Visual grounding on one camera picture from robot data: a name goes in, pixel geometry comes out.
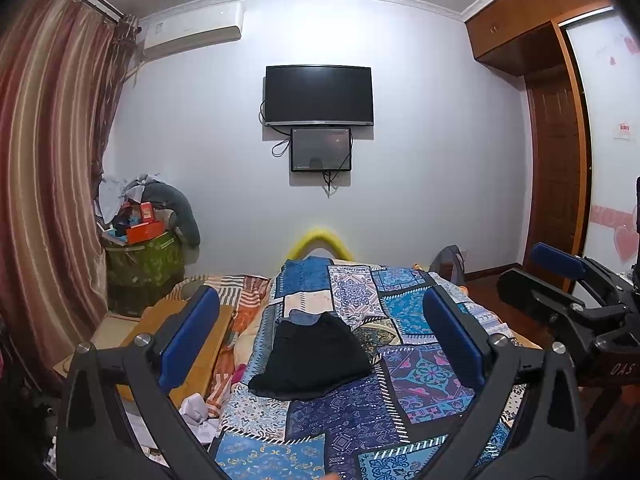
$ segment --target curtain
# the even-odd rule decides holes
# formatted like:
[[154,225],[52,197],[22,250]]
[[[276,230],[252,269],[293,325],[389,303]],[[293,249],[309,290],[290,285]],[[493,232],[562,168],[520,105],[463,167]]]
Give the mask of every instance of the curtain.
[[0,317],[40,386],[107,311],[91,178],[115,31],[78,0],[27,0],[0,43]]
[[136,49],[138,20],[128,14],[116,25],[113,40],[104,69],[104,82],[100,88],[100,106],[95,116],[94,142],[92,145],[91,184],[92,196],[98,196],[98,186],[102,181],[102,157],[109,140],[109,132],[116,115],[116,107],[124,85],[129,60]]

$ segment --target wooden floor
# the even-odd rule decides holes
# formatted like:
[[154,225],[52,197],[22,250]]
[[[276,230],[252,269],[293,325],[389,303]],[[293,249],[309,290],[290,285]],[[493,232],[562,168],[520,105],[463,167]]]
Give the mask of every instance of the wooden floor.
[[477,304],[495,312],[512,330],[542,346],[542,348],[549,348],[553,340],[546,329],[517,309],[503,303],[498,297],[498,292],[495,288],[497,281],[498,276],[487,276],[486,278],[466,282],[466,288],[469,289],[469,297]]

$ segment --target air conditioner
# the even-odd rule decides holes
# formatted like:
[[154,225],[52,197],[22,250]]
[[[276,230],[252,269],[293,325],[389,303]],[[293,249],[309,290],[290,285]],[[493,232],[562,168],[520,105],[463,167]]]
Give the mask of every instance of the air conditioner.
[[190,10],[150,24],[143,60],[176,54],[192,48],[239,40],[244,9],[240,2]]

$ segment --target pink heart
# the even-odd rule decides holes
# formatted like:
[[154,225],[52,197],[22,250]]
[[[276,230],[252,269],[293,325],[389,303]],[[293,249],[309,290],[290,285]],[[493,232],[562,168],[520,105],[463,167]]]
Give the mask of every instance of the pink heart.
[[640,54],[640,48],[638,48],[638,44],[634,41],[633,38],[626,37],[625,38],[626,49],[629,51],[629,54]]
[[619,225],[613,231],[613,243],[622,263],[628,262],[638,252],[638,233],[635,226]]

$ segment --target gray bag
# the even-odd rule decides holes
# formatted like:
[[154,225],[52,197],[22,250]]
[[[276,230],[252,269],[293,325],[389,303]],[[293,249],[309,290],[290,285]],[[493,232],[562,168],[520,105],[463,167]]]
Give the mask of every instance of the gray bag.
[[200,231],[196,224],[191,205],[180,191],[162,182],[152,182],[145,186],[142,202],[151,202],[156,209],[172,209],[176,215],[176,234],[184,238],[189,247],[200,245]]
[[437,272],[454,285],[465,285],[465,261],[458,246],[450,245],[441,250],[429,267],[429,272]]

